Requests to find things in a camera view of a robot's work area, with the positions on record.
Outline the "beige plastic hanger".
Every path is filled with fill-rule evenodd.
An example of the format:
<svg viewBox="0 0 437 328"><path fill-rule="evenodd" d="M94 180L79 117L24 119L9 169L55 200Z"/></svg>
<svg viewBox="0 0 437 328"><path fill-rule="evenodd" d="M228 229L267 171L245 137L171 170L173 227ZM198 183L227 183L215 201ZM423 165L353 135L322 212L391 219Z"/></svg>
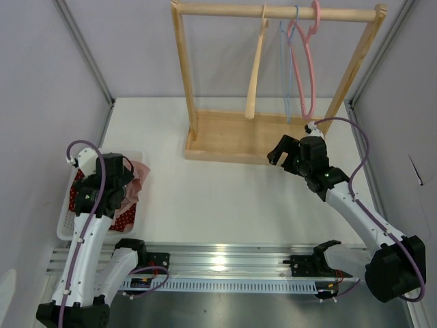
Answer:
<svg viewBox="0 0 437 328"><path fill-rule="evenodd" d="M255 103L257 95L257 80L259 75L260 61L262 57L262 48L264 44L264 37L268 28L268 19L266 18L267 3L264 4L262 10L262 23L260 27L259 37L257 41L257 48L255 51L255 57L253 67L251 71L251 78L249 81L249 89L246 97L246 107L244 116L248 120L252 120L255 117Z"/></svg>

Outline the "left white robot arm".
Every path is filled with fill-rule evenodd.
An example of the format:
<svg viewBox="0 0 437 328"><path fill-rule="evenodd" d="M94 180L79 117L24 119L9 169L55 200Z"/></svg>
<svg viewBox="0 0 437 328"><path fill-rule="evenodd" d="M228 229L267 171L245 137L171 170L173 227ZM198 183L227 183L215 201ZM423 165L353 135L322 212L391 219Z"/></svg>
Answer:
<svg viewBox="0 0 437 328"><path fill-rule="evenodd" d="M45 327L106 327L120 284L130 272L143 272L148 256L143 241L121 238L99 273L100 252L115 220L138 203L150 169L123 154L99 155L91 148L79 152L74 166L83 177L72 185L72 244L53 296L38 306L36 318Z"/></svg>

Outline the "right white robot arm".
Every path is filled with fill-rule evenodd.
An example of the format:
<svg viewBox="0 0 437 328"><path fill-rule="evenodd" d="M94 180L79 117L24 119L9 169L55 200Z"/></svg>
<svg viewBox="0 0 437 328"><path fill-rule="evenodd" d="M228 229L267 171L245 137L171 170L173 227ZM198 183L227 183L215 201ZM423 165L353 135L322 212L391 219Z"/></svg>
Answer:
<svg viewBox="0 0 437 328"><path fill-rule="evenodd" d="M318 275L340 270L365 281L372 295L386 303L400 298L416 303L425 296L426 255L424 242L407 237L370 210L353 191L341 169L330 165L322 137L300 140L282 136L268 153L269 164L280 164L288 173L305 179L309 190L336 210L360 236L370 257L356 255L339 241L318 245L311 266Z"/></svg>

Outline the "pink skirt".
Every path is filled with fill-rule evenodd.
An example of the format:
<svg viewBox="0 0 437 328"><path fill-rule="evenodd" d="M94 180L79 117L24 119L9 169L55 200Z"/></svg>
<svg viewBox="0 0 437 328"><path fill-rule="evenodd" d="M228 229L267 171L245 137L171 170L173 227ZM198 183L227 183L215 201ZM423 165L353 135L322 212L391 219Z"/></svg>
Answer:
<svg viewBox="0 0 437 328"><path fill-rule="evenodd" d="M124 160L124 163L127 164L128 169L130 169L130 164L133 164L134 178L126 185L126 195L122 201L121 208L115 211L116 217L123 215L139 201L139 193L143 188L148 174L150 173L150 168L141 162L128 162L127 160Z"/></svg>

